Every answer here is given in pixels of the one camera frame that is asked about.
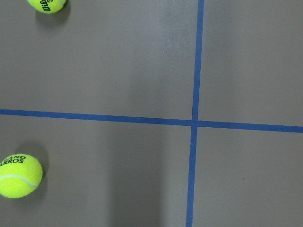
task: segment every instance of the gray surface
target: gray surface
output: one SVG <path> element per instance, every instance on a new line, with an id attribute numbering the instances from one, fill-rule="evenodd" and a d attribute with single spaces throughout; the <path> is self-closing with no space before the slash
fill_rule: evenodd
<path id="1" fill-rule="evenodd" d="M 199 129 L 194 227 L 303 226 L 303 135 Z"/>
<path id="2" fill-rule="evenodd" d="M 200 119 L 303 125 L 303 1 L 206 0 Z"/>
<path id="3" fill-rule="evenodd" d="M 1 108 L 190 119 L 197 0 L 18 9 L 0 8 Z"/>
<path id="4" fill-rule="evenodd" d="M 40 159 L 46 177 L 0 198 L 2 226 L 183 227 L 190 128 L 0 117 L 1 157 Z"/>

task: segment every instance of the tennis ball seam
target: tennis ball seam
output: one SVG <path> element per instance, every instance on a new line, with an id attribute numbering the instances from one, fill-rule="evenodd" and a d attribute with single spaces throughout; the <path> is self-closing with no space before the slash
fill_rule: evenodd
<path id="1" fill-rule="evenodd" d="M 20 179 L 24 180 L 28 184 L 28 186 L 33 187 L 33 188 L 36 188 L 38 186 L 38 185 L 31 184 L 28 179 L 26 179 L 23 176 L 17 175 L 17 174 L 4 175 L 4 176 L 0 177 L 0 181 L 5 179 L 5 178 L 10 178 L 10 177 L 20 178 Z"/>

